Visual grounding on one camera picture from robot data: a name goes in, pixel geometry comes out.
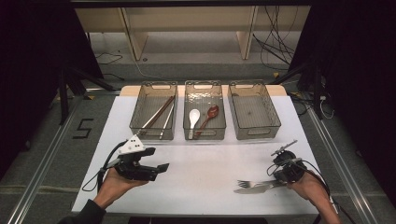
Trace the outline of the grey clear plastic bin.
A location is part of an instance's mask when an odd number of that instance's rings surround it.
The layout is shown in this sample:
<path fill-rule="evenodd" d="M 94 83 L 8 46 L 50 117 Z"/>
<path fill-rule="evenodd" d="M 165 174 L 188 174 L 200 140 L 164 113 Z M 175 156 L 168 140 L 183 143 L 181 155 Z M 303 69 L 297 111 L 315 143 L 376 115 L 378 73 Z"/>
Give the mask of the grey clear plastic bin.
<path fill-rule="evenodd" d="M 153 123 L 153 125 L 145 130 L 143 134 L 136 134 L 136 132 L 143 127 L 143 125 L 157 112 L 157 110 L 164 105 L 170 96 L 175 96 L 174 101 L 166 107 L 160 117 Z M 151 141 L 168 141 L 174 139 L 174 123 L 177 113 L 177 99 L 178 90 L 175 81 L 157 81 L 144 82 L 137 97 L 137 102 L 134 107 L 134 113 L 130 122 L 130 129 L 133 134 L 136 134 L 141 140 Z M 165 124 L 167 115 L 172 105 L 174 111 L 169 122 L 169 129 L 165 133 L 163 140 L 160 140 L 160 133 Z"/>
<path fill-rule="evenodd" d="M 231 81 L 228 99 L 238 140 L 276 137 L 281 121 L 262 80 Z"/>
<path fill-rule="evenodd" d="M 201 125 L 206 119 L 207 110 L 213 106 L 219 107 L 218 115 L 211 119 L 205 126 L 201 135 L 196 137 L 196 132 L 200 129 Z M 193 129 L 193 138 L 188 139 L 190 130 L 189 114 L 192 109 L 200 111 L 200 118 Z M 184 94 L 184 118 L 183 128 L 185 139 L 192 140 L 222 140 L 225 135 L 226 118 L 224 112 L 222 87 L 219 80 L 188 80 L 185 82 Z"/>

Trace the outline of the metal fork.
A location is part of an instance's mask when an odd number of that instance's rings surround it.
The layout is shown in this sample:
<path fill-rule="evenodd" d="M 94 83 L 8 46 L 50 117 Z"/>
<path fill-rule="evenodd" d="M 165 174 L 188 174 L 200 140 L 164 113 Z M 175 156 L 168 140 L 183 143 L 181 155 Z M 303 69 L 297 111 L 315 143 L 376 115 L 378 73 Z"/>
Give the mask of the metal fork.
<path fill-rule="evenodd" d="M 238 180 L 237 185 L 241 188 L 251 188 L 257 185 L 269 185 L 275 184 L 276 180 L 270 181 L 247 181 L 247 180 Z"/>

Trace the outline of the white chopstick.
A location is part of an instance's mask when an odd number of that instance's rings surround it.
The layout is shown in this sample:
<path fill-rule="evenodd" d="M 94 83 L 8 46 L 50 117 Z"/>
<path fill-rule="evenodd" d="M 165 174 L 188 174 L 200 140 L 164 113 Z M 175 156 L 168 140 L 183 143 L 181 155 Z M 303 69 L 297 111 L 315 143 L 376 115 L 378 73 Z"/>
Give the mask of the white chopstick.
<path fill-rule="evenodd" d="M 149 127 L 152 126 L 152 124 L 159 118 L 159 116 L 162 114 L 162 112 L 168 107 L 171 103 L 171 101 L 166 102 L 162 107 L 160 107 L 156 113 L 143 125 L 142 128 L 140 128 L 136 134 L 143 134 L 145 130 Z"/>
<path fill-rule="evenodd" d="M 169 111 L 169 113 L 168 113 L 168 115 L 167 115 L 165 124 L 163 125 L 162 132 L 160 133 L 160 140 L 163 140 L 163 138 L 164 138 L 164 136 L 165 136 L 165 133 L 166 133 L 166 132 L 168 131 L 168 129 L 169 129 L 168 125 L 169 125 L 170 119 L 171 119 L 172 114 L 173 114 L 173 111 L 174 111 L 174 106 L 175 106 L 175 105 L 172 105 L 172 106 L 171 106 L 170 111 Z"/>

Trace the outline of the metal knife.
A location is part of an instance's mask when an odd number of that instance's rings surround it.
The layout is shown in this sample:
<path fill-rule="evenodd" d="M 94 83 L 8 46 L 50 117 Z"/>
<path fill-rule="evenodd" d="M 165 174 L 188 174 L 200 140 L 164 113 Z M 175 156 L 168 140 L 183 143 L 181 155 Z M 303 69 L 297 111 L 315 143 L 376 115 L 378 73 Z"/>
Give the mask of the metal knife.
<path fill-rule="evenodd" d="M 283 184 L 257 185 L 251 188 L 236 189 L 234 192 L 238 194 L 260 194 L 278 187 L 283 187 Z"/>

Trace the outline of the white ceramic spoon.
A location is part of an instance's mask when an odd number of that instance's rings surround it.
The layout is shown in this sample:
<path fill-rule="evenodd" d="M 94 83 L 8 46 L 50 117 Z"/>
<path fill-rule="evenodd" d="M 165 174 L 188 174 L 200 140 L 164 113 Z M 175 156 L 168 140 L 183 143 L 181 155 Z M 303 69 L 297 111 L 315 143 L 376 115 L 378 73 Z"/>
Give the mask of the white ceramic spoon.
<path fill-rule="evenodd" d="M 189 119 L 190 119 L 190 130 L 189 130 L 189 135 L 188 139 L 191 140 L 193 138 L 193 129 L 198 122 L 201 114 L 200 111 L 196 108 L 192 109 L 189 114 Z"/>

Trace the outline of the brown wooden spoon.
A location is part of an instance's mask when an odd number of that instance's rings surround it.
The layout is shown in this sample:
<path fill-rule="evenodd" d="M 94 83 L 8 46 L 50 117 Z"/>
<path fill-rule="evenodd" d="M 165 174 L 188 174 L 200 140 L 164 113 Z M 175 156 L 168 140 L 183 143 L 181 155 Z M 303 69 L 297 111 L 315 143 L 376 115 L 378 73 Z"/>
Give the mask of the brown wooden spoon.
<path fill-rule="evenodd" d="M 213 118 L 215 118 L 219 113 L 219 107 L 217 105 L 211 106 L 206 112 L 206 119 L 204 123 L 201 125 L 200 129 L 196 132 L 195 136 L 198 137 L 201 135 L 204 130 L 206 124 Z"/>

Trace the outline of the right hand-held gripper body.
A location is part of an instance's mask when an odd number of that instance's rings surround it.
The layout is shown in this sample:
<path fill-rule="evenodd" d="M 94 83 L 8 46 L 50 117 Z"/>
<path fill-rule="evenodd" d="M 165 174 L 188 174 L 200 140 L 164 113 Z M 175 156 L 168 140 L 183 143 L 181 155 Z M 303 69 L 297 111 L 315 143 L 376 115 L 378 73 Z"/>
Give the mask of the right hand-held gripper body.
<path fill-rule="evenodd" d="M 274 171 L 270 173 L 275 179 L 281 178 L 288 183 L 296 182 L 300 180 L 306 167 L 303 164 L 301 158 L 297 158 L 296 155 L 288 150 L 288 147 L 297 143 L 297 140 L 292 140 L 285 146 L 272 153 L 275 156 L 273 164 L 276 167 Z"/>

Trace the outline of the aluminium rail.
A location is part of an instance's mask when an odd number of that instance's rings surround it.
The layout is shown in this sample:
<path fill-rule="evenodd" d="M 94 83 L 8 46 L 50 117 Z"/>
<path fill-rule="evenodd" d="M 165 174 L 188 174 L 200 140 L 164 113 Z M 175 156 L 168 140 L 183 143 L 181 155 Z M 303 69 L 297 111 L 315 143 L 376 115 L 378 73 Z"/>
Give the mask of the aluminium rail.
<path fill-rule="evenodd" d="M 355 208 L 358 211 L 358 214 L 362 220 L 363 224 L 378 224 L 377 218 L 371 208 L 369 201 L 363 194 L 363 191 L 358 186 L 357 181 L 355 180 L 353 174 L 349 170 L 347 163 L 342 158 L 342 155 L 332 139 L 327 127 L 324 122 L 317 118 L 315 111 L 310 108 L 308 110 L 309 117 L 314 123 L 316 130 L 327 150 L 329 156 L 337 170 L 337 173 L 340 175 L 344 186 L 351 198 L 351 201 L 355 205 Z"/>
<path fill-rule="evenodd" d="M 104 129 L 114 93 L 70 97 L 61 125 L 58 100 L 0 180 L 0 224 L 54 224 L 71 213 Z"/>

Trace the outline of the black metal stand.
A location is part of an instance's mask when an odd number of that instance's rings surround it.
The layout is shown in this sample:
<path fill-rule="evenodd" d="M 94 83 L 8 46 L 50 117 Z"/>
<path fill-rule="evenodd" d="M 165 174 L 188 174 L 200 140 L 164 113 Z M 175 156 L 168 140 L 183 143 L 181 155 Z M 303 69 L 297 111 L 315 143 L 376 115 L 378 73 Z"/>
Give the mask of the black metal stand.
<path fill-rule="evenodd" d="M 321 70 L 315 63 L 303 63 L 298 65 L 290 69 L 284 76 L 278 77 L 270 82 L 270 85 L 279 85 L 296 75 L 300 75 L 297 82 L 297 89 L 299 91 L 313 92 L 313 109 L 318 118 L 323 119 L 320 109 L 320 96 L 322 94 Z"/>
<path fill-rule="evenodd" d="M 67 89 L 69 88 L 76 96 L 82 96 L 85 94 L 87 89 L 82 84 L 81 80 L 86 79 L 93 84 L 102 87 L 107 91 L 115 91 L 116 89 L 105 83 L 104 81 L 89 75 L 88 73 L 77 69 L 72 66 L 65 66 L 60 70 L 58 81 L 59 81 L 59 95 L 61 99 L 61 121 L 63 125 L 69 115 L 68 96 Z"/>

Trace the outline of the person's left hand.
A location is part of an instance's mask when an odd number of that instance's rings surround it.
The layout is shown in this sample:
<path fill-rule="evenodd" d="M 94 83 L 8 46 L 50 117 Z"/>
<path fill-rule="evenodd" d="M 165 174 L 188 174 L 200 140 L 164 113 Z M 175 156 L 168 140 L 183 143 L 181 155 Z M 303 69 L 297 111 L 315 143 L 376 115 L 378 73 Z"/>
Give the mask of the person's left hand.
<path fill-rule="evenodd" d="M 106 178 L 93 201 L 102 209 L 107 209 L 130 189 L 143 186 L 148 181 L 130 180 L 122 177 L 114 168 L 107 171 Z"/>

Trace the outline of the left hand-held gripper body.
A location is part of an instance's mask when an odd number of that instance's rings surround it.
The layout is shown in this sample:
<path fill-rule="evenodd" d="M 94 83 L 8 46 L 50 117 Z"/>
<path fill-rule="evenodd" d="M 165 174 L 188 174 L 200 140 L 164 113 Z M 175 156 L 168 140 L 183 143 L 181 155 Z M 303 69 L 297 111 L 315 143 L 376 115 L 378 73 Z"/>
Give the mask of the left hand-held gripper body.
<path fill-rule="evenodd" d="M 157 167 L 140 164 L 145 149 L 136 134 L 117 149 L 118 161 L 114 168 L 118 174 L 130 180 L 154 181 L 158 174 Z"/>

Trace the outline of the person's right hand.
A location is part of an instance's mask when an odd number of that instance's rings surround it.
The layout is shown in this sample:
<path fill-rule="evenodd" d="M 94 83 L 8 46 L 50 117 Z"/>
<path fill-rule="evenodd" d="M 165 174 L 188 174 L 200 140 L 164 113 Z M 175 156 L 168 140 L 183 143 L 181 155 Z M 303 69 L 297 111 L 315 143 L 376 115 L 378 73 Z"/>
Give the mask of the person's right hand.
<path fill-rule="evenodd" d="M 316 175 L 305 172 L 300 180 L 289 183 L 287 187 L 311 202 L 316 208 L 323 208 L 330 204 L 329 195 Z"/>

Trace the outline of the beige wooden desk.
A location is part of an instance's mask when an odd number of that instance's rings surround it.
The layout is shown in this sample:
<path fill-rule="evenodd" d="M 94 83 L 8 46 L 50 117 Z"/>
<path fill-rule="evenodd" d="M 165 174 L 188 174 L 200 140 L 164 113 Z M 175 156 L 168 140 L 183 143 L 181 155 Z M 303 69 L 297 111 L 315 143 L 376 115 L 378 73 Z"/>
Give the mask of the beige wooden desk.
<path fill-rule="evenodd" d="M 301 31 L 309 6 L 280 7 L 105 7 L 76 10 L 87 33 L 124 33 L 134 60 L 150 32 L 234 32 L 241 57 L 249 56 L 255 31 Z"/>

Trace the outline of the dark curtain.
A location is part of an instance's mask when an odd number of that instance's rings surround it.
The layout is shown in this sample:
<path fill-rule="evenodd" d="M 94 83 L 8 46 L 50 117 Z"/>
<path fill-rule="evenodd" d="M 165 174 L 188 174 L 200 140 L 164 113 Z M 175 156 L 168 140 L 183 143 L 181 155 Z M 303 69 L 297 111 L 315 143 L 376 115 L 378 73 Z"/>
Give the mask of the dark curtain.
<path fill-rule="evenodd" d="M 309 0 L 295 67 L 318 55 L 325 89 L 396 205 L 396 0 Z"/>
<path fill-rule="evenodd" d="M 0 0 L 0 179 L 56 95 L 63 65 L 103 76 L 71 0 Z"/>

